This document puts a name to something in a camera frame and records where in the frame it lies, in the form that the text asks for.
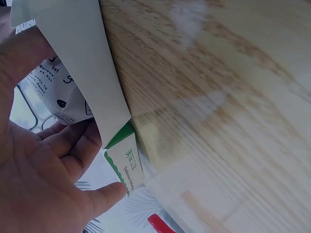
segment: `paper flap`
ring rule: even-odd
[[[59,7],[77,0],[13,0],[11,7],[12,28],[27,22],[46,10]]]
[[[80,0],[45,11],[37,16],[37,27],[87,100],[105,147],[131,115],[115,71],[98,0],[88,0],[87,4]]]

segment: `finger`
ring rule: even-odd
[[[87,120],[69,125],[61,132],[47,137],[43,142],[47,143],[58,157],[63,157],[67,155],[79,141],[88,125],[89,121]]]
[[[101,137],[95,120],[92,120],[70,153],[61,158],[73,183],[82,177],[101,147]]]
[[[30,28],[0,45],[0,108],[10,115],[14,87],[44,59],[55,56],[37,27]]]
[[[58,121],[58,122],[54,123],[51,127],[37,133],[37,136],[42,141],[42,140],[46,139],[47,137],[50,137],[54,134],[61,132],[64,128],[66,128],[66,125],[63,125],[62,123],[60,123]]]
[[[91,220],[105,213],[120,201],[126,194],[126,187],[123,183],[112,183],[94,191],[85,191],[85,193],[92,204],[92,215],[89,216]]]

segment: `green border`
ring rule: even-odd
[[[121,142],[122,140],[132,135],[133,133],[134,133],[133,127],[129,122],[127,122],[126,125],[124,125],[123,128],[116,134],[116,136],[114,136],[113,139],[108,143],[106,149],[113,147],[115,144]]]
[[[121,181],[123,184],[125,184],[126,193],[127,193],[127,195],[129,195],[130,192],[128,191],[127,185],[126,185],[124,179],[122,178],[122,175],[121,175],[121,173],[119,172],[117,166],[114,164],[113,160],[109,157],[107,151],[105,151],[104,156],[105,156],[106,160],[109,162],[109,164],[112,166],[113,170],[114,170],[115,173],[117,174],[117,176],[118,176],[118,178],[120,179],[120,181]]]

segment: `hand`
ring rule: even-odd
[[[1,232],[81,233],[126,193],[121,183],[95,191],[74,185],[101,147],[94,121],[56,123],[34,134],[9,120],[14,87],[53,56],[37,28],[0,45]]]

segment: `wooden table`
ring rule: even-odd
[[[311,232],[311,1],[101,7],[146,185],[184,231]]]

